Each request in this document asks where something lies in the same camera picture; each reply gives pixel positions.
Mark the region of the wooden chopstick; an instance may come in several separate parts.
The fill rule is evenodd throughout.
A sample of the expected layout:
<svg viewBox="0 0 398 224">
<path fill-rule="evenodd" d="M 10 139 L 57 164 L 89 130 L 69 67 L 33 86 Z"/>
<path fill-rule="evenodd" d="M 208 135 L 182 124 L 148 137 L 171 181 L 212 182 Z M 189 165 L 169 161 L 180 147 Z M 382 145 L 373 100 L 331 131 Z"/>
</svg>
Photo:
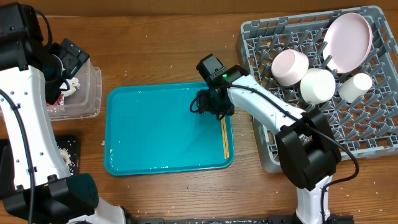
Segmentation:
<svg viewBox="0 0 398 224">
<path fill-rule="evenodd" d="M 223 133 L 223 148 L 224 148 L 224 158 L 229 158 L 229 146 L 228 146 L 228 133 L 226 129 L 226 120 L 223 118 L 221 120 L 221 130 Z"/>
<path fill-rule="evenodd" d="M 228 136 L 226 133 L 226 123 L 225 119 L 223 118 L 221 121 L 221 132 L 222 132 L 222 138 L 223 138 L 223 152 L 224 152 L 224 158 L 228 158 Z"/>
</svg>

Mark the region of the white tissue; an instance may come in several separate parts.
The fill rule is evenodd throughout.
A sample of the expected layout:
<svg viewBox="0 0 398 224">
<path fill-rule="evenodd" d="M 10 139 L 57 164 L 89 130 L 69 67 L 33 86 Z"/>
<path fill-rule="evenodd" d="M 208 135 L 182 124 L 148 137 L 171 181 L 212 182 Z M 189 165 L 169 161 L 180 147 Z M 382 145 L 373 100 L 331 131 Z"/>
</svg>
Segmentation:
<svg viewBox="0 0 398 224">
<path fill-rule="evenodd" d="M 60 90 L 64 97 L 71 96 L 80 88 L 80 82 L 77 78 L 72 78 L 71 80 L 67 79 L 68 84 L 63 83 L 60 87 Z"/>
</svg>

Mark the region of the small pink saucer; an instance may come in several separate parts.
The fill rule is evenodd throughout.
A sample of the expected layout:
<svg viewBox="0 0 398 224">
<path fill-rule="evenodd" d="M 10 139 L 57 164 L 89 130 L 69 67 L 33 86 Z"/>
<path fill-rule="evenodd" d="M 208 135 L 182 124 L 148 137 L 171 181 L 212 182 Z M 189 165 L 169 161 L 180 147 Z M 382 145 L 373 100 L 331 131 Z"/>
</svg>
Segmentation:
<svg viewBox="0 0 398 224">
<path fill-rule="evenodd" d="M 309 66 L 308 57 L 296 50 L 288 49 L 279 53 L 272 62 L 271 72 L 282 86 L 298 83 L 306 74 Z"/>
</svg>

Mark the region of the rice and food scraps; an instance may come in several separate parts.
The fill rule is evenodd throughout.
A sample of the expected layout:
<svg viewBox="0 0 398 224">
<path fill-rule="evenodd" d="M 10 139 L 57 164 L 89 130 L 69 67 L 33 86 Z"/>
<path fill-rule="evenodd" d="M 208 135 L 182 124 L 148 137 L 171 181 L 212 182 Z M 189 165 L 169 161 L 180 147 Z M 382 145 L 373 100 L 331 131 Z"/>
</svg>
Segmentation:
<svg viewBox="0 0 398 224">
<path fill-rule="evenodd" d="M 79 150 L 76 140 L 58 141 L 62 159 L 68 167 L 70 175 L 78 175 L 79 166 Z"/>
</svg>

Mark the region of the white round bowl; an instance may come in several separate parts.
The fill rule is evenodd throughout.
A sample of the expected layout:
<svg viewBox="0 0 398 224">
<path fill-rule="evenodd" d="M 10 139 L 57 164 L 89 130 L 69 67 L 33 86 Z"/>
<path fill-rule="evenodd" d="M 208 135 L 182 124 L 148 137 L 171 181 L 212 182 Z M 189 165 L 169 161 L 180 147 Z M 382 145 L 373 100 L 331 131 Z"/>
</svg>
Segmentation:
<svg viewBox="0 0 398 224">
<path fill-rule="evenodd" d="M 331 72 L 310 68 L 300 82 L 300 93 L 308 104 L 324 103 L 335 94 L 336 82 Z"/>
</svg>

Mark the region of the white paper cup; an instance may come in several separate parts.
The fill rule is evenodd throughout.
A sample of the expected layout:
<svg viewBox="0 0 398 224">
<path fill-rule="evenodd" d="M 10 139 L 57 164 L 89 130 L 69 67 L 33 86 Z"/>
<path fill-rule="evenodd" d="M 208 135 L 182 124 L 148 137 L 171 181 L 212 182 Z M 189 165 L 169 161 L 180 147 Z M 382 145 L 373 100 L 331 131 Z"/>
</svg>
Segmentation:
<svg viewBox="0 0 398 224">
<path fill-rule="evenodd" d="M 345 81 L 338 90 L 338 94 L 342 100 L 352 103 L 358 97 L 363 96 L 372 87 L 372 78 L 365 73 L 358 73 Z"/>
</svg>

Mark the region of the large pink plate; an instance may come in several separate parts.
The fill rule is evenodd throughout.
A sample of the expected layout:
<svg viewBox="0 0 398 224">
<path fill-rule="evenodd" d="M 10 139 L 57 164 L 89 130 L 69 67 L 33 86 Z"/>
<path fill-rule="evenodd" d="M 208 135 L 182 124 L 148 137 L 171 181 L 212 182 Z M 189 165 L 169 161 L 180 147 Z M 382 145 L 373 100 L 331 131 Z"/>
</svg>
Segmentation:
<svg viewBox="0 0 398 224">
<path fill-rule="evenodd" d="M 324 37 L 324 58 L 330 70 L 347 73 L 360 66 L 370 53 L 373 32 L 367 20 L 358 13 L 347 13 L 335 19 Z"/>
</svg>

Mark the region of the red snack wrapper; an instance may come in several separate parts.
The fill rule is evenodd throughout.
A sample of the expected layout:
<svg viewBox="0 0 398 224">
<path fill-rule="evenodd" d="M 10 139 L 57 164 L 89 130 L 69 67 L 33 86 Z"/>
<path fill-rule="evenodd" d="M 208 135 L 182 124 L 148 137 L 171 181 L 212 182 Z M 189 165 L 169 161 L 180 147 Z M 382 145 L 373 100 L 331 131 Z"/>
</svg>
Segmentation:
<svg viewBox="0 0 398 224">
<path fill-rule="evenodd" d="M 61 93 L 54 104 L 47 103 L 47 106 L 62 106 L 64 105 L 64 94 Z"/>
</svg>

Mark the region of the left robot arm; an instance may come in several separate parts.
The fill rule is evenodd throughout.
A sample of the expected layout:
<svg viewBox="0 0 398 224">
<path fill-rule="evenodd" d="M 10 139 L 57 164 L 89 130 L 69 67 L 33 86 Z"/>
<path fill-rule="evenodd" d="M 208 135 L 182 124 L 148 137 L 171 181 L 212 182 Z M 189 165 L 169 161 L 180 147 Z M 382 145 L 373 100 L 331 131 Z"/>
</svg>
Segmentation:
<svg viewBox="0 0 398 224">
<path fill-rule="evenodd" d="M 1 111 L 16 190 L 4 208 L 29 223 L 132 223 L 99 196 L 91 175 L 71 175 L 60 154 L 47 107 L 90 56 L 68 39 L 44 39 L 40 17 L 26 4 L 1 7 Z"/>
</svg>

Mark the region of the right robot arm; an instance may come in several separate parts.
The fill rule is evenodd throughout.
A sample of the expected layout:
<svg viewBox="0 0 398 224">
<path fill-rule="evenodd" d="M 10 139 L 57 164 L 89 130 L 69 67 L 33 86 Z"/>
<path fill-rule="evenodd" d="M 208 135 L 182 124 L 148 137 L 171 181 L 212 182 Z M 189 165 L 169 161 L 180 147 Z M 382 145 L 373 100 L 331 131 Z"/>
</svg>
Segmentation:
<svg viewBox="0 0 398 224">
<path fill-rule="evenodd" d="M 243 67 L 227 69 L 213 54 L 201 59 L 196 70 L 208 89 L 197 93 L 191 103 L 194 111 L 221 120 L 238 107 L 265 126 L 274 135 L 282 172 L 297 188 L 293 222 L 326 221 L 330 216 L 326 190 L 341 160 L 326 116 L 284 102 Z"/>
</svg>

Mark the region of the black waste tray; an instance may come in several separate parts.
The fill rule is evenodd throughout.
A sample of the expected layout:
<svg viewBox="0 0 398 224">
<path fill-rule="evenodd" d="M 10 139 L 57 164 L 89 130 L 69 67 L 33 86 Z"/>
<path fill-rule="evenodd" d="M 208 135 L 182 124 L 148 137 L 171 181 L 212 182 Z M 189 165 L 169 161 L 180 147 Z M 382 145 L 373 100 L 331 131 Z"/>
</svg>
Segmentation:
<svg viewBox="0 0 398 224">
<path fill-rule="evenodd" d="M 60 154 L 71 175 L 78 175 L 80 163 L 80 142 L 72 134 L 56 135 Z M 8 139 L 1 139 L 1 199 L 16 193 L 14 188 L 14 163 Z"/>
</svg>

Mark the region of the grey dishwasher rack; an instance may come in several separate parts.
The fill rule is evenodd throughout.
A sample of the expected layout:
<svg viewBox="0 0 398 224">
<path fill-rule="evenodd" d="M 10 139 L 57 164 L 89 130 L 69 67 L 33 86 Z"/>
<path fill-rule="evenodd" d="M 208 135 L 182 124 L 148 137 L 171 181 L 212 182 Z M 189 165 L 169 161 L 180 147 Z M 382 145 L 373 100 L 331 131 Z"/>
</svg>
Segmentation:
<svg viewBox="0 0 398 224">
<path fill-rule="evenodd" d="M 373 32 L 370 53 L 355 69 L 372 78 L 372 87 L 352 103 L 334 95 L 318 108 L 326 114 L 335 139 L 345 147 L 343 159 L 388 156 L 397 152 L 397 41 L 380 7 L 354 7 L 352 12 L 363 16 Z M 266 90 L 310 111 L 313 105 L 302 99 L 298 87 L 282 86 L 274 79 L 272 60 L 281 51 L 294 49 L 308 57 L 310 67 L 327 68 L 331 58 L 323 54 L 324 38 L 328 27 L 343 14 L 346 9 L 243 22 L 236 44 L 239 63 Z"/>
</svg>

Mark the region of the clear plastic bin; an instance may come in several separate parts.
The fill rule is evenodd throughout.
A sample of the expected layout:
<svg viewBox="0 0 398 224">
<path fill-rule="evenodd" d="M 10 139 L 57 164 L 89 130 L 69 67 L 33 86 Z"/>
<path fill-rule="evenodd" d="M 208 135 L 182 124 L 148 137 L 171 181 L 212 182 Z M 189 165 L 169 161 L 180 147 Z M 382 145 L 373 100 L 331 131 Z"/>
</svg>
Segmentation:
<svg viewBox="0 0 398 224">
<path fill-rule="evenodd" d="M 45 77 L 39 69 L 28 66 L 1 71 L 1 90 L 19 105 L 22 118 L 29 122 L 45 123 L 69 119 L 84 119 L 98 116 L 101 107 L 101 70 L 90 60 L 74 76 L 79 79 L 80 88 L 71 96 L 64 97 L 64 105 L 47 106 Z"/>
</svg>

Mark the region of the teal plastic tray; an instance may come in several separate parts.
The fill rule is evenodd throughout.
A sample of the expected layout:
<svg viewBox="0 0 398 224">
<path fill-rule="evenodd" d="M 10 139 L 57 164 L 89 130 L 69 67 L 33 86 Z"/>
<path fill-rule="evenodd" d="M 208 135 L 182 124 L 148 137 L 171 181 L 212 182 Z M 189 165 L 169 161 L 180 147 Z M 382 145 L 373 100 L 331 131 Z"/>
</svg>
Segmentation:
<svg viewBox="0 0 398 224">
<path fill-rule="evenodd" d="M 104 166 L 115 176 L 223 169 L 234 160 L 231 117 L 225 117 L 229 158 L 221 123 L 189 110 L 204 82 L 121 86 L 106 102 Z"/>
</svg>

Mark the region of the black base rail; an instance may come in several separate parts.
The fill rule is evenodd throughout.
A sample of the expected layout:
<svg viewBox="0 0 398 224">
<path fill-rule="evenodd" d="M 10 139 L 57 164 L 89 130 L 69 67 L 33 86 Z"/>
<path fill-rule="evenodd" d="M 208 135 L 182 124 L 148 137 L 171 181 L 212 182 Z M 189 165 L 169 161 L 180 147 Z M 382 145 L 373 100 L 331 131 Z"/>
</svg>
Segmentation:
<svg viewBox="0 0 398 224">
<path fill-rule="evenodd" d="M 249 219 L 193 219 L 193 220 L 164 220 L 163 218 L 135 218 L 133 224 L 294 224 L 299 223 L 293 215 L 273 216 L 268 218 Z"/>
</svg>

